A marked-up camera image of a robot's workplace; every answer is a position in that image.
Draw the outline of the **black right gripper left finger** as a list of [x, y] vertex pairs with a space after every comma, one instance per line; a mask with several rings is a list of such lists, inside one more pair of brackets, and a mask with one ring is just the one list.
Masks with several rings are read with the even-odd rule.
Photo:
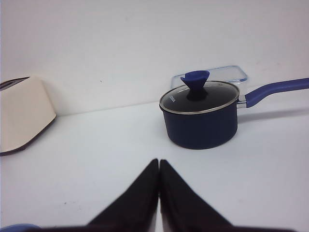
[[147, 232], [152, 227], [159, 195], [159, 164], [152, 160], [128, 189], [88, 225], [104, 232]]

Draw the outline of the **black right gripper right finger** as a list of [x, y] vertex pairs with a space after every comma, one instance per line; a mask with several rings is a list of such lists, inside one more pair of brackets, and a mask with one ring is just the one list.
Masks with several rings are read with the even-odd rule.
[[206, 232], [233, 227], [165, 159], [160, 161], [160, 206], [165, 232]]

